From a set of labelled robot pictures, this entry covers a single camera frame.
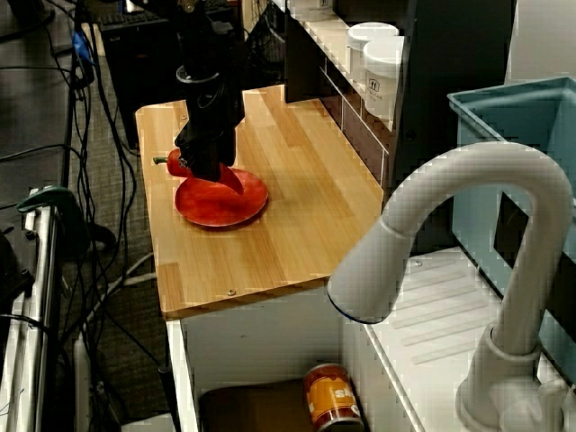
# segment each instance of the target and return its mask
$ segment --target red plate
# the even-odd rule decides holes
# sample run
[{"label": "red plate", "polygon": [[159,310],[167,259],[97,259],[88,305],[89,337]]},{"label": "red plate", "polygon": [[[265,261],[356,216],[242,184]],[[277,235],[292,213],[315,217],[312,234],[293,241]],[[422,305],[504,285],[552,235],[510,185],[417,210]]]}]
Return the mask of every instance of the red plate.
[{"label": "red plate", "polygon": [[176,191],[175,206],[180,214],[211,228],[237,225],[259,214],[268,199],[266,186],[253,174],[231,170],[244,186],[242,195],[224,184],[188,177]]}]

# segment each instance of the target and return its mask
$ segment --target jar lid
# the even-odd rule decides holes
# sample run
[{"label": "jar lid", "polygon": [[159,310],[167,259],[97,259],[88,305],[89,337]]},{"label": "jar lid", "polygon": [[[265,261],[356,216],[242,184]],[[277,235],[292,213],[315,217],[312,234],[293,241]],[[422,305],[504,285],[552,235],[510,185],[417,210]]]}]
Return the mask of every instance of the jar lid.
[{"label": "jar lid", "polygon": [[346,45],[353,50],[362,50],[364,45],[374,39],[398,36],[398,29],[383,22],[363,22],[348,29]]},{"label": "jar lid", "polygon": [[380,77],[396,78],[403,48],[403,36],[372,40],[364,46],[364,67]]}]

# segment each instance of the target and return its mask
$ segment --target faucet head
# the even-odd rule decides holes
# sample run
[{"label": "faucet head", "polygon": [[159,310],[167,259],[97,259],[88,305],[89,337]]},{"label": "faucet head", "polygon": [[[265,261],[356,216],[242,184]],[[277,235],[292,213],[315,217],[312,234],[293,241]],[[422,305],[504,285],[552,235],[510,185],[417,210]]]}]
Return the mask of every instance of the faucet head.
[{"label": "faucet head", "polygon": [[334,307],[364,324],[385,320],[398,298],[413,242],[379,219],[330,277]]}]

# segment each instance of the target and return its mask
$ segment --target red pepper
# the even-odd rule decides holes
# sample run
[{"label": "red pepper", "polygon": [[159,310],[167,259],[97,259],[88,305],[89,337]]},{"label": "red pepper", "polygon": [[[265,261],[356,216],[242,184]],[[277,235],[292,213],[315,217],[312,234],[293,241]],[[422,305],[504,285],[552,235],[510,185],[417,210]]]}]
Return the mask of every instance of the red pepper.
[{"label": "red pepper", "polygon": [[180,165],[180,148],[175,148],[168,157],[154,157],[155,164],[167,164],[168,173],[176,177],[194,177],[192,171]]},{"label": "red pepper", "polygon": [[[170,152],[168,157],[154,157],[155,164],[167,164],[168,173],[176,177],[194,177],[192,171],[185,166],[180,165],[180,148],[175,148]],[[244,194],[244,186],[239,181],[234,172],[220,164],[220,180],[217,182],[232,189],[239,195]]]}]

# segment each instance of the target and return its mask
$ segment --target can label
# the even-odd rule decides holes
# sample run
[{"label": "can label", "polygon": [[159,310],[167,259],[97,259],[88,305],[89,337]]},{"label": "can label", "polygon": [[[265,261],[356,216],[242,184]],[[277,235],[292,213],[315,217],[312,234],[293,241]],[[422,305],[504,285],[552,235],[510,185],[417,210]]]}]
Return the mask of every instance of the can label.
[{"label": "can label", "polygon": [[333,409],[348,408],[354,411],[352,408],[354,407],[358,410],[352,389],[347,382],[338,376],[320,377],[312,383],[306,397],[313,424],[322,415]]}]

